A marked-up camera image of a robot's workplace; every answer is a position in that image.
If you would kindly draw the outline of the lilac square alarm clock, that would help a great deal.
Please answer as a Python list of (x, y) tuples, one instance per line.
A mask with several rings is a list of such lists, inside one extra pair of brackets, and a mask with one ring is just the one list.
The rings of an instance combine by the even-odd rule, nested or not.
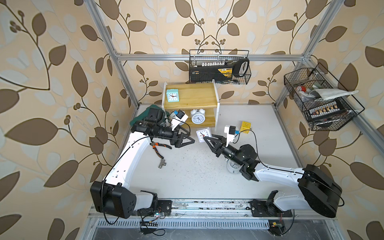
[(200, 143), (205, 142), (204, 137), (209, 137), (209, 138), (212, 137), (212, 133), (209, 127), (197, 130), (196, 134)]

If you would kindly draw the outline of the white twin-bell alarm clock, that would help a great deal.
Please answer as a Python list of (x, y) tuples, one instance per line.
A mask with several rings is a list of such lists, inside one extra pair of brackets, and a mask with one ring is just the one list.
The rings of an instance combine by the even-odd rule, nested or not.
[(175, 111), (172, 111), (168, 117), (169, 121), (171, 122), (176, 117)]
[(191, 110), (191, 121), (193, 124), (200, 125), (206, 120), (206, 111), (204, 109)]

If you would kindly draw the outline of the large white twin-bell clock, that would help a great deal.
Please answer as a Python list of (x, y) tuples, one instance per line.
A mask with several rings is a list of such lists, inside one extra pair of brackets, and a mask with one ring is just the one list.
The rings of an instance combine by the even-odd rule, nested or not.
[(242, 165), (239, 165), (235, 163), (232, 160), (227, 160), (227, 170), (232, 174), (240, 174), (240, 169), (242, 168)]

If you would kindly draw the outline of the teal square alarm clock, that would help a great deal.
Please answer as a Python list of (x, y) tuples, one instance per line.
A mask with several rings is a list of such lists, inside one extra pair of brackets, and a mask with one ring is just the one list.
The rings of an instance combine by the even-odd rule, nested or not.
[(166, 90), (166, 97), (167, 101), (169, 103), (179, 102), (180, 101), (180, 95), (178, 89), (167, 89)]

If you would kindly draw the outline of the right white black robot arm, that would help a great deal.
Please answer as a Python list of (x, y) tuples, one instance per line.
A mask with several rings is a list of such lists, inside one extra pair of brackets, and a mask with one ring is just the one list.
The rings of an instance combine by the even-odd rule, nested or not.
[(312, 209), (324, 217), (336, 217), (341, 206), (342, 188), (320, 168), (307, 165), (293, 169), (263, 164), (251, 145), (236, 149), (219, 135), (205, 136), (204, 141), (217, 157), (226, 158), (231, 173), (239, 173), (248, 181), (271, 182), (291, 188), (288, 192), (271, 191), (265, 202), (271, 212)]

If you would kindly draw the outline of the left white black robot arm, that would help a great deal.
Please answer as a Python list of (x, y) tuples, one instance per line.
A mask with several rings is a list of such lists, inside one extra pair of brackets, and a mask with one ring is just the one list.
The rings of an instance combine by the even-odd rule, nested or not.
[(116, 163), (101, 182), (95, 181), (90, 189), (97, 212), (127, 219), (134, 212), (154, 214), (158, 210), (156, 193), (130, 191), (134, 171), (144, 151), (155, 146), (154, 139), (168, 140), (169, 147), (182, 148), (193, 144), (191, 131), (183, 128), (188, 115), (182, 110), (168, 114), (150, 106), (131, 123), (128, 142)]

